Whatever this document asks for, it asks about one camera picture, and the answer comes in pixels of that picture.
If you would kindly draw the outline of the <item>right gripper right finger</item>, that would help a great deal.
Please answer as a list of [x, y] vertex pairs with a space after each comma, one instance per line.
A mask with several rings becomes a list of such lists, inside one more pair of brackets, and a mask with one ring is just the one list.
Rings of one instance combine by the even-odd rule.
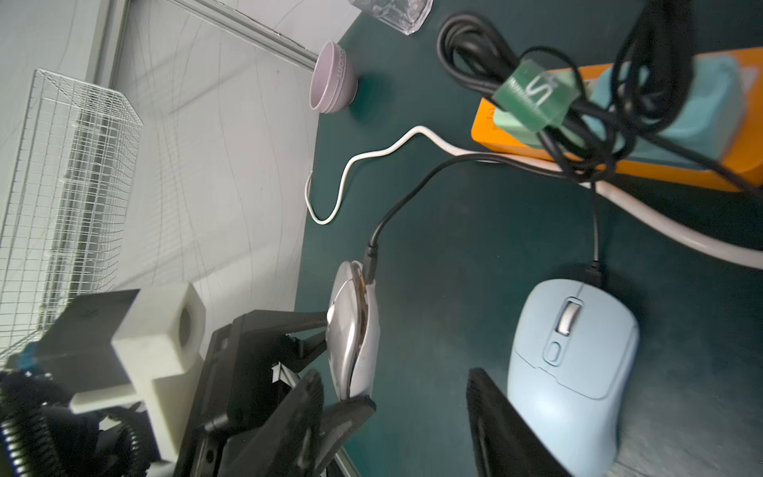
[[469, 371], [466, 399], [480, 476], [568, 475], [485, 370]]

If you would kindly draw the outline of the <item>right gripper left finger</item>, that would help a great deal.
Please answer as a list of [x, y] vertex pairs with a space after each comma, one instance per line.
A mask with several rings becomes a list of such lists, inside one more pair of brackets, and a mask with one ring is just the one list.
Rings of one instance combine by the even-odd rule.
[[315, 475], [323, 403], [321, 376], [310, 371], [262, 427], [229, 440], [218, 475]]

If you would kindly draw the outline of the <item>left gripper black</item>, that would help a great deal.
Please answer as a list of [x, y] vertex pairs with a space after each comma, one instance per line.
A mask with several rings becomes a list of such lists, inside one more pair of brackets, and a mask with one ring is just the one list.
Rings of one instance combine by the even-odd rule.
[[[204, 359], [189, 413], [176, 476], [212, 476], [234, 435], [258, 429], [278, 406], [272, 368], [299, 373], [327, 350], [326, 313], [254, 310], [216, 330]], [[317, 329], [306, 339], [292, 335]], [[345, 442], [376, 412], [369, 396], [319, 411], [310, 433], [312, 475], [326, 470]]]

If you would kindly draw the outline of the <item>silver wireless mouse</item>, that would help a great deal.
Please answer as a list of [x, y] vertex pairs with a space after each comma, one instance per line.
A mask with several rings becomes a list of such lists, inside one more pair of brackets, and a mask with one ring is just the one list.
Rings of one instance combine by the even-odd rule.
[[381, 336], [376, 286], [359, 262], [342, 262], [327, 311], [329, 369], [338, 399], [373, 393]]

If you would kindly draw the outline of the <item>light blue wireless mouse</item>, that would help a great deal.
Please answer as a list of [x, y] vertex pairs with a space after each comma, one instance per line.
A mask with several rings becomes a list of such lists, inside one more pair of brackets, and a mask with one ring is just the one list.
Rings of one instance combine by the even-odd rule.
[[612, 466], [639, 339], [634, 314], [598, 287], [559, 278], [530, 293], [515, 333], [507, 396], [569, 474], [603, 476]]

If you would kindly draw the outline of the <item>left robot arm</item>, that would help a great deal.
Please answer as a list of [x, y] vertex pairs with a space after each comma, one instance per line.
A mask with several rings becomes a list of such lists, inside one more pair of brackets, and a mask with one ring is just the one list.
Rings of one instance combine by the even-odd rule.
[[[316, 476], [376, 411], [369, 391], [325, 405], [310, 364], [335, 340], [322, 313], [256, 310], [218, 329], [190, 390], [174, 389], [179, 476]], [[62, 378], [1, 377], [1, 438], [18, 476], [143, 476], [162, 413], [138, 399], [76, 411]]]

